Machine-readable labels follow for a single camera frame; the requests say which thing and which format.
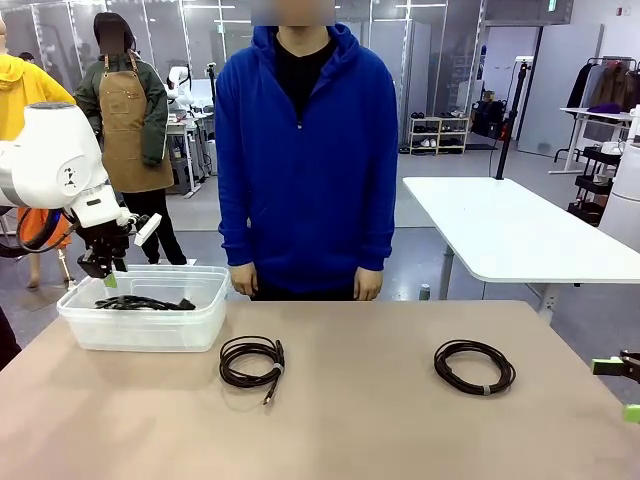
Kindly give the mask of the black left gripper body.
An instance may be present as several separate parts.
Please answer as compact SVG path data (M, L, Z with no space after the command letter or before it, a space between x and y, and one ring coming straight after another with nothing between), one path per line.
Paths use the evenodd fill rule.
M84 241L98 257L124 259L129 248L129 224L104 223L84 230Z

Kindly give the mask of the person's right hand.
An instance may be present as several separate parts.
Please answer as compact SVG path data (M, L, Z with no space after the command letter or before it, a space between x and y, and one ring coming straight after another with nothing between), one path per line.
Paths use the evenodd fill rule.
M237 293L248 297L253 297L257 293L257 272L253 263L232 266L230 275L231 284Z

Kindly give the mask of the person's left hand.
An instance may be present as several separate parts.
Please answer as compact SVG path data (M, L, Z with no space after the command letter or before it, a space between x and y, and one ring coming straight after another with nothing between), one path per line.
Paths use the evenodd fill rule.
M357 301L375 300L383 286L383 272L359 267L354 277L354 299Z

